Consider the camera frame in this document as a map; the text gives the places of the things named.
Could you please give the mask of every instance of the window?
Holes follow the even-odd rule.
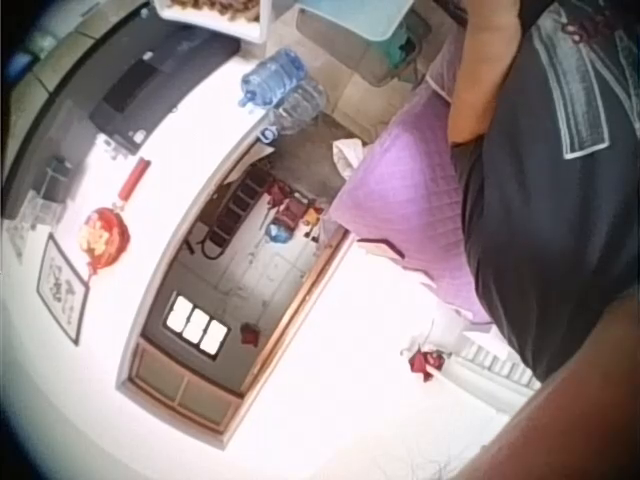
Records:
[[[200,310],[182,295],[175,296],[164,325],[213,359],[229,335],[229,327]]]

